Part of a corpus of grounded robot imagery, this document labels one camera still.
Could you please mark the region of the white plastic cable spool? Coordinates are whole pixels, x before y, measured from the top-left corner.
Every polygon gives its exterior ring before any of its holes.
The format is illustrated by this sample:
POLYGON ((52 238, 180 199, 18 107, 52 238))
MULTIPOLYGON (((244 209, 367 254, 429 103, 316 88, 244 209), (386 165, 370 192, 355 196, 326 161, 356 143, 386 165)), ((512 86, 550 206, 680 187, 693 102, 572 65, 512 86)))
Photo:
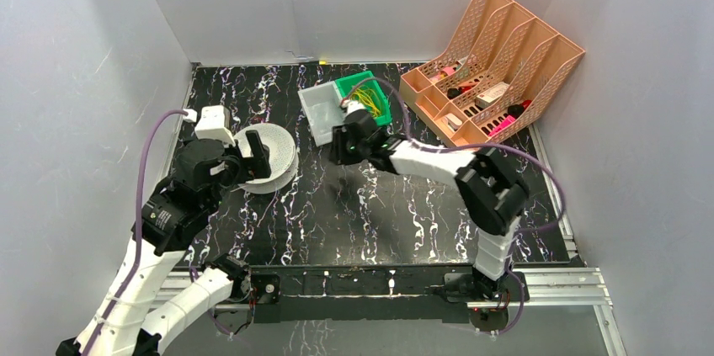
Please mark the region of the white plastic cable spool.
POLYGON ((272 194, 289 184, 297 174, 298 152, 295 140, 288 130, 272 123, 250 125, 234 135, 234 141, 243 155, 252 154, 247 133, 257 131, 260 140, 268 149, 271 174, 241 183, 238 187, 251 194, 272 194))

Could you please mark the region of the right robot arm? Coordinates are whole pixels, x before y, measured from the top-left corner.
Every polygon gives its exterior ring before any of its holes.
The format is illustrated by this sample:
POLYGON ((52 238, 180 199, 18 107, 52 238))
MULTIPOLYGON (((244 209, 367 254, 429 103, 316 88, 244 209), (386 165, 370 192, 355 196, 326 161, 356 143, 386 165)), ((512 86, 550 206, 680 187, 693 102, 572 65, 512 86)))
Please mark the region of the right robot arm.
POLYGON ((469 274, 445 276, 444 294, 453 301, 496 300, 506 291, 509 253, 530 190, 498 149, 447 152, 426 147, 388 133, 366 110, 357 109, 332 128, 329 160, 342 166, 367 161, 383 172, 456 189, 477 227, 477 254, 469 274))

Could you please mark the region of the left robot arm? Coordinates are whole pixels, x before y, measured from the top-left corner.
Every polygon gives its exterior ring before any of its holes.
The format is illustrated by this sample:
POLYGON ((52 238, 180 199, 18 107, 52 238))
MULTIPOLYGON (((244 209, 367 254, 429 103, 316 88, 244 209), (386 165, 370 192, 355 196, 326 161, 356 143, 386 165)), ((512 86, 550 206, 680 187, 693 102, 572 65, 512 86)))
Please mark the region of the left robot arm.
POLYGON ((269 148, 259 133, 246 133, 244 156, 222 141, 191 141, 174 174, 141 204, 125 260, 87 327, 62 341, 58 355, 160 355, 178 335, 224 300, 255 297, 251 268, 223 254, 178 295, 157 309, 158 292, 196 234, 218 210, 224 191, 271 174, 269 148))

